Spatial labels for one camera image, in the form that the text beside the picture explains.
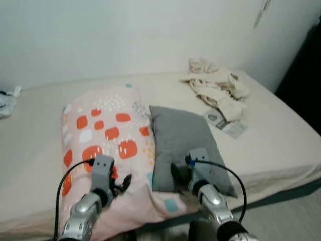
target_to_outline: gray pillow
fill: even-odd
[[[152,177],[152,190],[174,192],[175,185],[171,174],[171,163],[185,165],[184,157],[190,150],[204,147],[209,161],[224,165],[216,142],[206,120],[195,113],[149,106],[155,136],[156,160]],[[219,191],[236,197],[234,187],[226,170],[213,167],[213,179]]]

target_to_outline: paper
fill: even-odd
[[[245,125],[239,120],[234,122],[227,122],[222,116],[222,114],[214,108],[204,113],[204,117],[208,123],[224,131],[234,139],[237,139],[248,128],[247,125]]]

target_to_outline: robotic arm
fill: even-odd
[[[209,164],[195,163],[195,160],[208,160],[205,148],[191,150],[185,157],[187,166],[177,167],[172,164],[174,179],[188,185],[191,193],[197,196],[202,212],[207,217],[218,241],[258,241],[234,219],[227,206],[226,198],[218,192],[214,185],[209,184],[211,172]]]
[[[121,186],[115,185],[115,179],[112,178],[113,166],[112,157],[102,155],[96,157],[90,192],[72,206],[70,217],[58,241],[88,241],[102,208],[109,207],[113,198],[128,188],[131,175],[125,177]]]

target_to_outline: black cable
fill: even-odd
[[[241,216],[240,216],[240,218],[239,218],[239,222],[242,222],[242,220],[243,220],[243,218],[244,218],[244,215],[245,215],[245,212],[246,212],[247,197],[246,197],[246,190],[245,190],[244,184],[243,184],[242,180],[239,178],[239,176],[236,175],[236,173],[233,172],[231,169],[229,169],[229,168],[227,168],[226,166],[221,165],[221,164],[219,164],[219,163],[209,162],[209,161],[200,161],[200,160],[195,160],[195,162],[205,163],[205,164],[210,164],[210,165],[218,166],[218,167],[220,167],[220,168],[223,168],[223,169],[229,171],[230,173],[232,173],[232,174],[234,175],[234,177],[236,177],[236,179],[239,181],[239,183],[240,183],[240,185],[241,185],[242,192],[243,192],[243,207],[242,207]]]
[[[80,164],[83,164],[83,163],[88,163],[90,166],[92,166],[94,164],[94,161],[95,159],[92,158],[92,159],[89,159],[89,160],[86,160],[86,161],[82,161],[82,162],[79,162],[75,165],[73,165],[70,169],[68,169],[68,171],[65,173],[65,175],[62,177],[60,183],[59,183],[59,186],[58,186],[58,190],[57,190],[57,196],[56,196],[56,214],[55,214],[55,230],[54,230],[54,241],[57,240],[57,236],[58,236],[58,221],[59,221],[59,196],[60,196],[60,190],[61,190],[61,187],[62,187],[62,184],[64,183],[66,177],[68,176],[68,174],[72,171],[72,169],[74,169],[75,167],[79,166]]]

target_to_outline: mattress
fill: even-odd
[[[24,90],[13,115],[0,120],[0,237],[52,235],[55,195],[62,177],[60,115],[89,89],[132,84],[142,103],[203,114],[209,110],[188,85],[186,74],[147,74],[88,79]],[[321,137],[294,111],[249,79],[249,128],[237,140],[210,127],[225,164],[244,181],[249,202],[321,177]],[[237,182],[235,188],[240,192]],[[242,197],[229,198],[230,208]]]

